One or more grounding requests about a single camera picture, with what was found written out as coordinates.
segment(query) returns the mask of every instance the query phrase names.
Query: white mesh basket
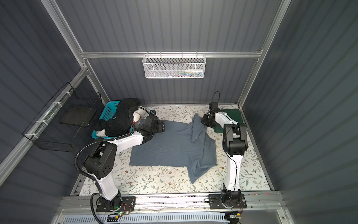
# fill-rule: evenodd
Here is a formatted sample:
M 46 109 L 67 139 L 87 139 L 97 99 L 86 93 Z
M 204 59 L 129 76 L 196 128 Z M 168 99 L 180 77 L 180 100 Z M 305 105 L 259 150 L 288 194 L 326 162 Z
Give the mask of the white mesh basket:
M 204 78 L 206 58 L 143 56 L 146 78 Z

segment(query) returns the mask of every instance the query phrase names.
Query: floral pattern surface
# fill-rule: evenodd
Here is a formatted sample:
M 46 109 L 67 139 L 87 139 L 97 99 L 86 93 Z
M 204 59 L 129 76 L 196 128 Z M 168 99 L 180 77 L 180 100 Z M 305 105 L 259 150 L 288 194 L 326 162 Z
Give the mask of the floral pattern surface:
M 151 106 L 161 120 L 189 123 L 195 113 L 202 117 L 207 113 L 207 105 L 191 106 Z M 221 109 L 237 109 L 236 105 L 220 105 Z M 112 175 L 117 188 L 122 194 L 162 194 L 186 192 L 220 191 L 226 176 L 226 154 L 222 148 L 222 133 L 215 133 L 207 128 L 208 135 L 216 141 L 217 166 L 212 167 L 194 184 L 190 183 L 186 167 L 165 166 L 130 166 L 131 148 L 116 155 Z M 248 149 L 241 162 L 240 188 L 242 191 L 269 190 L 266 177 L 248 137 Z M 96 186 L 86 178 L 80 195 L 98 192 Z

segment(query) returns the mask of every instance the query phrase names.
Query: gray corrugated wall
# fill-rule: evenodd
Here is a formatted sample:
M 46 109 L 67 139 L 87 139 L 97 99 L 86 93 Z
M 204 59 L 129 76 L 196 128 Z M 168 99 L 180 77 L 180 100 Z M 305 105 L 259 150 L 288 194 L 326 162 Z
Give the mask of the gray corrugated wall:
M 357 223 L 358 2 L 294 1 L 244 104 L 295 223 Z
M 89 59 L 111 100 L 137 97 L 142 104 L 209 103 L 220 91 L 221 103 L 236 103 L 256 61 L 254 58 L 208 58 L 205 77 L 145 78 L 142 60 Z
M 0 1 L 0 34 L 3 161 L 27 125 L 80 66 L 39 0 Z M 0 187 L 0 223 L 49 223 L 78 176 L 73 158 L 73 153 L 32 147 Z
M 280 0 L 57 1 L 84 51 L 257 51 Z M 110 100 L 236 103 L 254 59 L 207 59 L 203 79 L 149 80 L 141 59 L 89 59 Z

